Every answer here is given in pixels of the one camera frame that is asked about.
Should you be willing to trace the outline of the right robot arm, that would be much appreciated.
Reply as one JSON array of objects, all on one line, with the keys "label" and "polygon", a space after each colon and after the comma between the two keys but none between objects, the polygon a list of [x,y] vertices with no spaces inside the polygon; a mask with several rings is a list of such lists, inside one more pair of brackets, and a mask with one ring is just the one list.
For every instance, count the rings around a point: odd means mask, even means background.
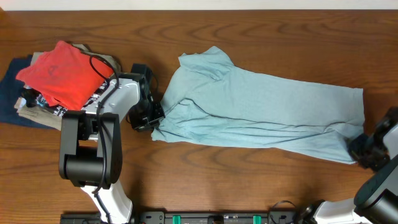
[{"label": "right robot arm", "polygon": [[389,108],[372,135],[359,135],[349,144],[350,156],[374,175],[354,198],[321,200],[302,210],[295,223],[397,224],[397,108]]}]

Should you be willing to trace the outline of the khaki folded garment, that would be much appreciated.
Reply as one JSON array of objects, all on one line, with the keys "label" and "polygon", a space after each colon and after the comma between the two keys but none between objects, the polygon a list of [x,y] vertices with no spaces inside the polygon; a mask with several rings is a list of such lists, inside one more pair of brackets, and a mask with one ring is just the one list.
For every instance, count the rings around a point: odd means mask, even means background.
[{"label": "khaki folded garment", "polygon": [[[87,53],[88,55],[99,55],[105,58],[105,60],[108,61],[116,69],[116,71],[118,72],[121,71],[120,64],[118,64],[117,61],[112,56],[93,53],[83,44],[72,44],[72,46],[80,49],[81,51]],[[38,59],[38,57],[42,54],[43,52],[34,52],[30,65],[33,65],[35,61]],[[31,120],[35,123],[43,124],[44,126],[55,128],[57,130],[61,129],[61,122],[62,122],[61,116],[55,115],[40,106],[34,106],[29,108],[27,106],[25,98],[21,96],[16,101],[14,108],[17,109],[18,117],[27,118],[28,120]]]}]

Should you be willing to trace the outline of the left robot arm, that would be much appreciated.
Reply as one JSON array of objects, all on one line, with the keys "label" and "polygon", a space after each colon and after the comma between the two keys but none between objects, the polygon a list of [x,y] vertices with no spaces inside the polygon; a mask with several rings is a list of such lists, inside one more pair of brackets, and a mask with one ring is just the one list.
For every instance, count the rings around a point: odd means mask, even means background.
[{"label": "left robot arm", "polygon": [[68,111],[62,118],[59,173],[87,193],[97,214],[64,214],[60,223],[134,223],[133,203],[119,177],[123,166],[120,122],[150,131],[164,118],[154,101],[150,70],[119,73],[99,101],[87,110]]}]

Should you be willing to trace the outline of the light blue t-shirt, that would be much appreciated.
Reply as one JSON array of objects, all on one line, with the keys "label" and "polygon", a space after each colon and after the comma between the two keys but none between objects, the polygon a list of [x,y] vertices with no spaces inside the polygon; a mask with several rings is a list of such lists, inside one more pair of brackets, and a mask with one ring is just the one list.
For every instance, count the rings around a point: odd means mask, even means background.
[{"label": "light blue t-shirt", "polygon": [[250,72],[217,47],[178,60],[153,140],[353,162],[348,143],[364,131],[362,89]]}]

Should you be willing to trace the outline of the navy blue folded garment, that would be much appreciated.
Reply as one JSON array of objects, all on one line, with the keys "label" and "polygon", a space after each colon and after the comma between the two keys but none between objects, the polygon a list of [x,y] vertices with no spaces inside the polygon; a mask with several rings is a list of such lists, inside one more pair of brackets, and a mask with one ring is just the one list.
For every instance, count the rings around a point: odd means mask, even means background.
[{"label": "navy blue folded garment", "polygon": [[11,60],[4,78],[1,80],[1,122],[30,128],[51,129],[51,127],[36,123],[17,114],[14,105],[21,95],[22,81],[16,80],[16,75],[27,68],[32,61],[32,55]]}]

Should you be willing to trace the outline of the red folded shirt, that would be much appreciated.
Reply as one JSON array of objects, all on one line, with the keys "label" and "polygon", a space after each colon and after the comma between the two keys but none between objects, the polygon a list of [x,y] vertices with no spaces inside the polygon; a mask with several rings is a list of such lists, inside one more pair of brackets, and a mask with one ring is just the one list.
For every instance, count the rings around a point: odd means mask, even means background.
[{"label": "red folded shirt", "polygon": [[50,106],[80,110],[91,95],[113,74],[111,67],[60,41],[16,79],[40,92]]}]

